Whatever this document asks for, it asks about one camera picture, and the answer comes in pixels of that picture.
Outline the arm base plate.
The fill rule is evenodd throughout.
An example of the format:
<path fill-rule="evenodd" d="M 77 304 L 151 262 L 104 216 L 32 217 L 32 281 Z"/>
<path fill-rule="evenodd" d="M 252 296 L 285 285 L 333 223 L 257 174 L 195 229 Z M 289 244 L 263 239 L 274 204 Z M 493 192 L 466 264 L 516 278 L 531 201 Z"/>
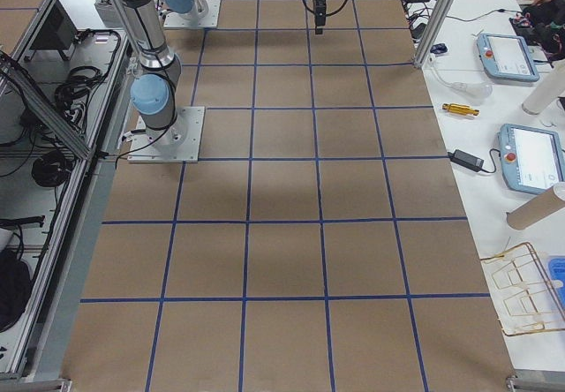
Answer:
<path fill-rule="evenodd" d="M 166 0 L 169 11 L 164 28 L 206 29 L 217 28 L 221 0 Z"/>
<path fill-rule="evenodd" d="M 204 117 L 204 107 L 177 107 L 177 121 L 153 145 L 150 145 L 151 140 L 160 136 L 157 131 L 149 130 L 148 134 L 143 132 L 133 136 L 132 152 L 126 156 L 128 162 L 197 162 Z"/>

